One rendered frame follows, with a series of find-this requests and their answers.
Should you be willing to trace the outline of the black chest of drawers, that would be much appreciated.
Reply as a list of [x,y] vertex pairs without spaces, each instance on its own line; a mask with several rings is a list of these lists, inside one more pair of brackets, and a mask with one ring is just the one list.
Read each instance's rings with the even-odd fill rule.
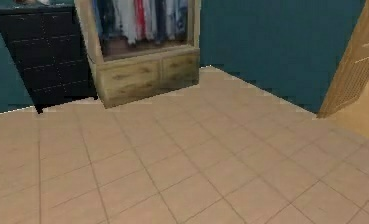
[[38,113],[98,98],[74,5],[2,6],[0,33]]

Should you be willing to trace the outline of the light wooden room door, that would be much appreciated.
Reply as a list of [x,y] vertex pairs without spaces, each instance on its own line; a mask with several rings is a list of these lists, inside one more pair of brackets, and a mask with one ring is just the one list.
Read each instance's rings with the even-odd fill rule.
[[354,103],[368,81],[369,0],[366,0],[317,117],[326,118]]

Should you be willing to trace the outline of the light wooden wardrobe with clothes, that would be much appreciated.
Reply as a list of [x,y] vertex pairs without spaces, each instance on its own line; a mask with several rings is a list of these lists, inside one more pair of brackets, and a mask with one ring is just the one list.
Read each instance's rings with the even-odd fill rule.
[[199,83],[201,0],[74,0],[106,108]]

